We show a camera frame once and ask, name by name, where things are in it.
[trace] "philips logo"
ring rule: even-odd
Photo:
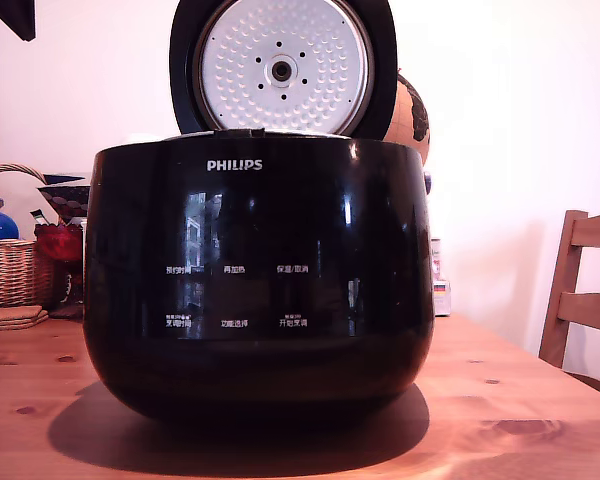
[[[260,171],[262,170],[262,160],[209,160],[207,162],[208,172],[228,172],[228,171]]]

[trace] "wooden chair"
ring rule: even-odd
[[[587,212],[570,210],[562,229],[540,346],[540,358],[558,368],[562,368],[564,361],[570,323],[600,330],[600,293],[575,293],[583,247],[600,248],[600,216],[589,218]],[[599,380],[569,375],[600,391]]]

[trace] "open lid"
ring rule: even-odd
[[[397,46],[386,0],[181,0],[170,51],[182,133],[384,138]]]

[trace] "dimpled metal plate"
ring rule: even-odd
[[[372,52],[355,14],[332,0],[237,0],[215,18],[198,72],[218,128],[346,134],[371,92]],[[273,65],[286,62],[280,82]]]

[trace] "table wood grain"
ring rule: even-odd
[[[356,429],[201,435],[115,400],[80,325],[0,332],[0,479],[312,475],[599,480],[600,393],[452,317],[416,385]]]

